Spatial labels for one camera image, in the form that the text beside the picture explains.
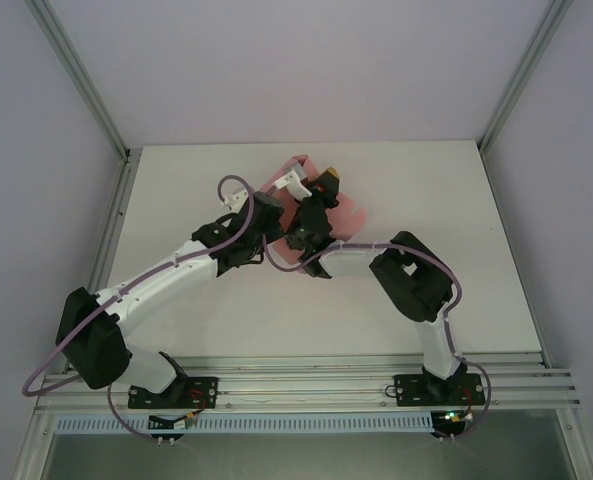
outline metal bracket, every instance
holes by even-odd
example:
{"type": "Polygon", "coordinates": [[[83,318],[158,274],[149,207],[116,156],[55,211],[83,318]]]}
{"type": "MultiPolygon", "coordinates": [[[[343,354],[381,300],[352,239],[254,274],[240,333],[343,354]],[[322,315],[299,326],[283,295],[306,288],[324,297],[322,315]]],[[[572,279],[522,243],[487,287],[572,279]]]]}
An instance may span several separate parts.
{"type": "Polygon", "coordinates": [[[179,399],[167,399],[140,387],[129,389],[127,408],[131,410],[151,410],[181,408],[203,410],[216,408],[218,396],[217,377],[188,377],[185,379],[185,394],[179,399]]]}
{"type": "Polygon", "coordinates": [[[485,393],[480,375],[466,373],[460,376],[451,393],[436,400],[422,374],[395,375],[396,405],[399,407],[462,407],[484,405],[485,393]]]}

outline white arm segment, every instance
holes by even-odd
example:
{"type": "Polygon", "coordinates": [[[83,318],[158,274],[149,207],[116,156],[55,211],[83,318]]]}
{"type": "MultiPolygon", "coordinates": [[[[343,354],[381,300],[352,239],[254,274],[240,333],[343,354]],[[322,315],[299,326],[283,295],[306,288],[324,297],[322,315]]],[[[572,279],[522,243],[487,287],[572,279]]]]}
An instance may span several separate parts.
{"type": "Polygon", "coordinates": [[[445,320],[439,313],[434,322],[414,322],[423,349],[423,366],[443,380],[451,377],[460,365],[447,344],[445,320]]]}
{"type": "Polygon", "coordinates": [[[138,385],[152,393],[163,392],[176,378],[176,370],[159,353],[148,352],[125,342],[131,353],[127,370],[116,382],[123,385],[138,385]]]}
{"type": "MultiPolygon", "coordinates": [[[[205,246],[200,242],[187,241],[180,249],[151,268],[170,261],[177,263],[175,259],[178,257],[204,249],[205,246]]],[[[118,326],[123,332],[123,336],[127,337],[161,305],[190,287],[215,279],[217,273],[218,261],[209,255],[201,255],[177,263],[176,267],[170,267],[134,287],[129,293],[123,295],[119,302],[108,307],[107,313],[109,315],[118,315],[118,326]]],[[[115,287],[98,291],[98,303],[104,303],[113,295],[119,296],[119,290],[128,285],[134,278],[115,287]]]]}
{"type": "MultiPolygon", "coordinates": [[[[321,256],[320,264],[332,278],[342,275],[373,278],[369,264],[384,251],[385,249],[336,250],[321,256]]],[[[443,380],[453,375],[460,362],[449,350],[443,317],[439,314],[435,322],[413,323],[420,338],[425,369],[443,380]]]]}
{"type": "MultiPolygon", "coordinates": [[[[170,261],[175,263],[176,267],[170,267],[144,280],[129,293],[124,294],[122,298],[119,296],[119,290],[140,275],[97,293],[100,304],[114,295],[121,298],[119,302],[107,308],[107,313],[118,315],[117,325],[120,327],[123,337],[132,333],[156,309],[174,296],[194,285],[216,278],[218,261],[209,255],[201,255],[182,263],[175,261],[178,257],[204,249],[205,246],[200,242],[185,242],[180,249],[151,268],[170,261]]],[[[174,367],[162,355],[125,343],[131,356],[127,370],[117,379],[118,383],[138,385],[152,393],[161,393],[176,378],[174,367]]]]}

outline red wire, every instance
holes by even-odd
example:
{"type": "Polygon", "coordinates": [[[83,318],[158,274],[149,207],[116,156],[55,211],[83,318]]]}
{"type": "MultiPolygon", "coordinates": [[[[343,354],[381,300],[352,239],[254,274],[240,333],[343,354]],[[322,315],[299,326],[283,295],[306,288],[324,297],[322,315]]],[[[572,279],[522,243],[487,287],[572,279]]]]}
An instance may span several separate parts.
{"type": "Polygon", "coordinates": [[[205,400],[205,395],[203,394],[203,392],[199,390],[189,390],[187,393],[191,395],[194,400],[198,400],[196,398],[196,395],[200,395],[201,397],[203,397],[203,406],[200,408],[200,411],[202,412],[203,410],[205,410],[205,407],[207,407],[207,401],[205,400]]]}
{"type": "Polygon", "coordinates": [[[467,395],[467,414],[470,414],[472,413],[472,394],[469,393],[469,390],[466,388],[463,388],[463,392],[465,392],[465,395],[467,395]]]}

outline glass panel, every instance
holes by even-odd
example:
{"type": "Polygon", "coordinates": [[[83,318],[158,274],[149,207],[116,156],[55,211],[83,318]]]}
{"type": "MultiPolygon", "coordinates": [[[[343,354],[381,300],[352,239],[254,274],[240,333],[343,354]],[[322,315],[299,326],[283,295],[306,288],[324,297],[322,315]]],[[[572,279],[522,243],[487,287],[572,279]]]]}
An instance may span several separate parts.
{"type": "Polygon", "coordinates": [[[553,412],[491,412],[463,440],[429,434],[186,435],[157,448],[130,435],[61,435],[43,480],[575,478],[553,412]]]}

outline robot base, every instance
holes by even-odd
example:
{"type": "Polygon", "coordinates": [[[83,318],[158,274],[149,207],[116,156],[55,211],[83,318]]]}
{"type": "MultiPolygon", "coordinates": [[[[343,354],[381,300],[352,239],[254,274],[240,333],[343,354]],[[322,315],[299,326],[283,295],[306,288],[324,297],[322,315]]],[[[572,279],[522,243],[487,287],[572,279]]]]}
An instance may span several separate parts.
{"type": "Polygon", "coordinates": [[[216,407],[217,377],[185,377],[180,394],[167,396],[151,393],[140,387],[130,387],[127,408],[131,410],[206,410],[216,407]]]}
{"type": "Polygon", "coordinates": [[[396,405],[399,407],[462,407],[484,405],[480,375],[464,373],[447,385],[434,385],[428,375],[395,375],[396,405]]]}

